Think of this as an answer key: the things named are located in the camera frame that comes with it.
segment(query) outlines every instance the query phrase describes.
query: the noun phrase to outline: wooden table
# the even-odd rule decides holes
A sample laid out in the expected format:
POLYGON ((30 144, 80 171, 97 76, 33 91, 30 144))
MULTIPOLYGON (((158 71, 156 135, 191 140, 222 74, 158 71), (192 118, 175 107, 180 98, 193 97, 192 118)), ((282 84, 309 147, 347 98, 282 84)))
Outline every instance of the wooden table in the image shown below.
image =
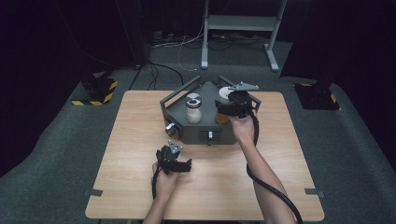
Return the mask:
MULTIPOLYGON (((143 219, 152 202, 151 165, 156 150, 170 139, 164 131, 160 101, 171 91, 127 91, 93 188, 89 218, 143 219)), ((282 181, 304 221, 324 218, 289 111, 279 92, 253 92, 262 101, 257 148, 282 181)), ((165 219, 262 220, 246 160, 237 144, 184 145, 178 160, 192 159, 190 173, 182 174, 169 201, 165 219)))

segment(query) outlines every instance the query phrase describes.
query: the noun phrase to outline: gray floor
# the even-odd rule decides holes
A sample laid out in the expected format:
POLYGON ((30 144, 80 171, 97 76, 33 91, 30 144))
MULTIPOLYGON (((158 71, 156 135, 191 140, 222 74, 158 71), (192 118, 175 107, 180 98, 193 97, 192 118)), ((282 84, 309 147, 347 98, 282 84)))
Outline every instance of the gray floor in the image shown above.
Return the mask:
MULTIPOLYGON (((225 47, 220 43, 212 46, 225 47)), ((280 67, 290 47, 291 43, 276 42, 274 52, 280 67)), ((271 71, 262 45, 210 50, 207 70, 200 69, 200 50, 181 49, 179 61, 184 68, 177 64, 178 53, 179 48, 159 48, 153 49, 149 57, 154 63, 173 67, 185 81, 195 76, 202 80, 225 76, 233 82, 258 84, 261 91, 283 93, 313 180, 317 189, 325 193, 320 199, 325 218, 319 223, 396 222, 396 175, 338 86, 332 85, 331 90, 342 110, 303 110, 293 83, 314 81, 279 78, 280 73, 271 71)), ((180 87, 176 73, 158 69, 156 90, 180 87)), ((122 95, 135 75, 135 70, 127 68, 112 73, 119 85, 108 105, 73 106, 65 102, 29 158, 0 179, 0 223, 98 222, 85 216, 89 198, 83 192, 93 186, 122 95)), ((152 80, 151 69, 146 65, 132 89, 146 90, 152 80)))

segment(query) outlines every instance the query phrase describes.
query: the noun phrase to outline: metal stand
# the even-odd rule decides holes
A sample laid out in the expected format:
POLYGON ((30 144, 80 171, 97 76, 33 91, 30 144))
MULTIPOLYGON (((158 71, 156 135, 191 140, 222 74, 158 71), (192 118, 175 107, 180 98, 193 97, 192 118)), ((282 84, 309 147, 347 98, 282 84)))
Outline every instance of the metal stand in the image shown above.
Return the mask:
POLYGON ((217 30, 249 30, 249 31, 272 31, 270 43, 264 45, 264 50, 268 56, 271 68, 274 72, 279 71, 276 58, 273 53, 273 46, 276 40, 277 31, 282 21, 283 11, 288 0, 282 0, 276 17, 248 17, 248 16, 218 16, 209 15, 209 0, 205 0, 205 28, 204 44, 202 47, 201 68, 208 67, 207 59, 207 33, 210 29, 217 30))

